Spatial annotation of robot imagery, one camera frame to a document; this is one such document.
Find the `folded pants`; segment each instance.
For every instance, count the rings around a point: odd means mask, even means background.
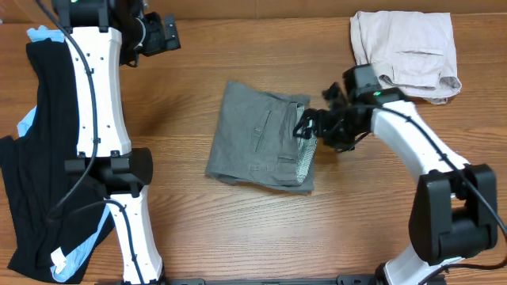
[[[316,139],[292,136],[309,100],[228,82],[206,174],[229,184],[312,191]]]

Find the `clothing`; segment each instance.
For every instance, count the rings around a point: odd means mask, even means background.
[[[30,127],[33,124],[33,119],[35,119],[35,113],[37,111],[37,106],[33,107],[32,110],[28,114],[26,114],[25,118],[21,120],[21,122],[17,123],[17,134],[19,137],[24,137],[26,133],[29,131]]]
[[[357,12],[350,35],[356,63],[371,63],[383,88],[434,104],[460,92],[450,13]]]
[[[33,43],[46,39],[51,39],[56,43],[63,43],[65,40],[65,36],[62,31],[58,29],[50,30],[43,25],[41,25],[38,29],[30,28],[26,31],[26,34]]]
[[[290,192],[314,190],[316,138],[292,130],[308,96],[258,92],[228,82],[205,173],[229,184],[252,182]]]
[[[0,167],[16,231],[17,249],[8,268],[29,278],[55,283],[51,253],[68,255],[97,232],[104,207],[89,209],[62,222],[48,222],[47,214],[75,181],[65,173],[64,161],[75,158],[78,141],[78,102],[71,54],[66,44],[44,40],[26,46],[37,77],[37,110],[26,136],[0,139]],[[56,215],[102,200],[86,185]],[[107,218],[97,246],[114,227]],[[67,280],[80,283],[90,255]]]
[[[32,126],[36,110],[37,107],[30,110],[30,112],[25,116],[25,118],[17,125],[19,137],[25,136],[30,127]],[[97,227],[97,232],[88,237],[85,240],[85,242],[83,242],[81,245],[79,245],[77,248],[72,250],[67,256],[64,257],[66,260],[66,264],[61,272],[59,270],[56,270],[57,268],[56,265],[51,266],[50,271],[53,275],[54,280],[61,283],[66,282],[84,264],[86,258],[93,251],[93,246],[95,245],[98,236],[102,231],[102,227],[104,226],[109,214],[110,214],[109,208],[105,207],[101,221],[99,222]]]

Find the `black cable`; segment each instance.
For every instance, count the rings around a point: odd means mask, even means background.
[[[367,108],[367,109],[379,109],[385,112],[389,112],[392,114],[395,114],[396,116],[402,117],[407,122],[413,124],[425,137],[425,139],[428,141],[428,143],[432,146],[432,148],[440,155],[440,159],[445,162],[449,168],[451,168],[455,173],[458,173],[459,177],[462,179],[462,181],[465,183],[465,185],[471,190],[472,194],[477,198],[484,207],[488,210],[488,212],[493,216],[493,218],[496,220],[498,226],[501,229],[501,232],[504,235],[505,242],[507,242],[507,233],[505,230],[505,224],[501,220],[500,216],[497,214],[497,212],[491,207],[491,205],[486,201],[484,196],[477,190],[477,188],[464,176],[464,174],[459,171],[459,169],[449,160],[447,155],[438,147],[438,145],[433,141],[431,136],[425,131],[424,128],[421,127],[417,122],[415,122],[410,116],[407,116],[401,112],[395,111],[393,109],[377,106],[374,104],[363,104],[363,105],[354,105],[349,106],[345,108],[339,108],[336,110],[333,110],[333,112],[341,112],[341,111],[347,111],[347,110],[353,110],[353,109],[359,109],[359,108]],[[503,268],[507,265],[507,255],[505,256],[505,259],[495,265],[477,265],[477,264],[447,264],[443,265],[440,268],[438,268],[436,271],[432,272],[428,276],[426,276],[418,285],[424,285],[428,281],[430,281],[433,277],[439,275],[441,272],[448,271],[450,268],[469,268],[469,269],[478,269],[478,270],[496,270]]]
[[[132,239],[132,229],[130,227],[130,222],[128,221],[127,212],[125,211],[125,207],[122,204],[118,203],[117,201],[115,201],[113,199],[105,199],[102,201],[91,203],[91,204],[86,205],[84,207],[80,207],[79,209],[71,211],[70,213],[66,214],[64,217],[58,217],[57,220],[68,219],[76,214],[79,214],[82,211],[86,211],[90,208],[93,208],[96,206],[101,206],[101,205],[108,204],[108,203],[117,206],[120,209],[121,214],[124,216],[125,225],[127,227],[128,247],[131,252],[132,262],[134,263],[134,267],[135,267],[135,270],[137,271],[137,276],[139,277],[139,281],[141,282],[141,285],[145,285],[144,280],[143,280],[143,274],[141,273],[141,267],[139,266],[139,262],[137,261],[137,255],[134,254],[134,241]]]
[[[82,63],[85,67],[86,77],[88,78],[88,83],[90,85],[90,95],[91,95],[91,101],[92,101],[91,103],[92,103],[92,118],[93,118],[93,150],[92,150],[92,155],[90,157],[90,162],[89,162],[88,166],[86,167],[85,172],[79,178],[78,182],[76,182],[76,184],[74,184],[74,186],[71,188],[71,190],[48,212],[47,220],[49,222],[52,222],[54,220],[63,219],[63,218],[52,218],[51,216],[54,215],[54,213],[56,213],[56,211],[72,196],[73,193],[75,193],[76,189],[81,185],[81,183],[85,180],[86,176],[90,173],[93,163],[95,162],[95,157],[97,156],[98,143],[100,142],[100,140],[98,138],[97,100],[95,97],[95,87],[93,85],[93,79],[92,79],[92,73],[90,70],[90,66],[88,65],[88,61],[86,61],[86,57],[83,54],[78,43],[76,43],[74,38],[72,38],[72,36],[67,32],[67,30],[58,22],[58,20],[56,20],[56,18],[53,16],[53,14],[51,14],[51,12],[48,11],[46,6],[44,4],[42,4],[40,2],[40,0],[35,0],[35,2],[40,7],[40,9],[44,12],[44,14],[46,14],[46,16],[49,17],[51,22],[60,31],[62,31],[63,35],[65,35],[65,37],[71,42],[71,44],[74,46],[75,50],[78,52],[79,57],[81,58]],[[137,271],[137,275],[139,277],[139,281],[141,282],[141,285],[144,285],[145,283],[143,280],[143,275],[141,273],[141,268],[139,267],[139,263],[137,262],[137,255],[135,254],[135,251],[134,251],[134,242],[132,240],[132,229],[130,227],[130,222],[128,221],[127,213],[125,212],[125,207],[123,207],[120,203],[116,202],[115,200],[107,199],[107,200],[98,201],[96,203],[92,203],[90,205],[86,205],[86,206],[81,207],[77,210],[74,210],[74,211],[70,212],[66,216],[66,218],[76,215],[77,213],[84,211],[86,209],[89,209],[91,207],[96,207],[98,205],[107,204],[107,203],[116,205],[120,209],[120,212],[124,216],[125,225],[127,227],[128,245],[129,245],[130,253],[132,256],[132,262],[134,263],[135,270]]]
[[[93,86],[93,79],[92,79],[92,73],[90,70],[90,66],[88,65],[88,62],[86,61],[85,55],[82,53],[81,48],[79,47],[78,43],[75,42],[75,40],[72,38],[72,36],[68,33],[68,31],[56,20],[55,16],[51,14],[51,12],[48,11],[46,6],[40,2],[40,0],[35,0],[37,5],[40,7],[40,9],[46,14],[46,16],[49,17],[51,22],[55,24],[55,26],[62,31],[63,35],[71,42],[71,44],[74,46],[75,50],[78,52],[79,57],[82,60],[83,65],[85,66],[85,72],[86,77],[88,78],[88,83],[90,85],[90,95],[92,98],[92,119],[93,119],[93,150],[92,155],[90,157],[90,163],[85,169],[85,172],[81,175],[78,182],[74,184],[74,186],[65,194],[65,196],[58,201],[58,203],[51,208],[51,210],[48,212],[48,217],[51,215],[54,215],[56,211],[72,196],[72,194],[75,193],[76,189],[82,184],[82,182],[85,180],[85,177],[90,173],[90,170],[93,166],[93,163],[95,162],[95,157],[97,156],[97,149],[98,149],[98,123],[97,123],[97,100],[95,97],[95,87]]]

